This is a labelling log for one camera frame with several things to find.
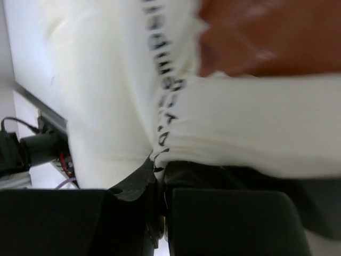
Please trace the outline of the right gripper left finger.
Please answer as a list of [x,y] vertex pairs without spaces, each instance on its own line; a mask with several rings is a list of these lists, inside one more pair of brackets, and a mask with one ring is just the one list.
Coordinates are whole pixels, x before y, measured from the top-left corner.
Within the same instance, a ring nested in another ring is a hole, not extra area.
[[109,189],[1,190],[1,255],[153,255],[153,163]]

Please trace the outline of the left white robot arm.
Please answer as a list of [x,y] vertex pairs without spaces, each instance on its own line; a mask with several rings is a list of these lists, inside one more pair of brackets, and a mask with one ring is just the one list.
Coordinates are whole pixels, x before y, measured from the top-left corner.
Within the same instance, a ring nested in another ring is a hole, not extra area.
[[[33,135],[18,138],[5,128],[6,121],[15,121],[27,127]],[[30,168],[70,157],[66,130],[52,120],[38,117],[38,126],[32,126],[16,117],[1,120],[1,177],[23,173]]]

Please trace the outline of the cream pillow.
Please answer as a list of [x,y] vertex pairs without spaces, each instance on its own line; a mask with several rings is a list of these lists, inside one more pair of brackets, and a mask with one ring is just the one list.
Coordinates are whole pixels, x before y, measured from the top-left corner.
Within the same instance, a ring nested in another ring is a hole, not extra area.
[[208,167],[340,238],[340,1],[5,1],[16,82],[81,188]]

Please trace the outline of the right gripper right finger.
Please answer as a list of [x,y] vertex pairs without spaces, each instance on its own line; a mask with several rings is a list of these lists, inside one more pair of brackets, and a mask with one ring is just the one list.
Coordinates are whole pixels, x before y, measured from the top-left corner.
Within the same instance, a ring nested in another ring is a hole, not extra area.
[[296,208],[278,191],[250,190],[228,171],[166,166],[171,255],[310,255]]

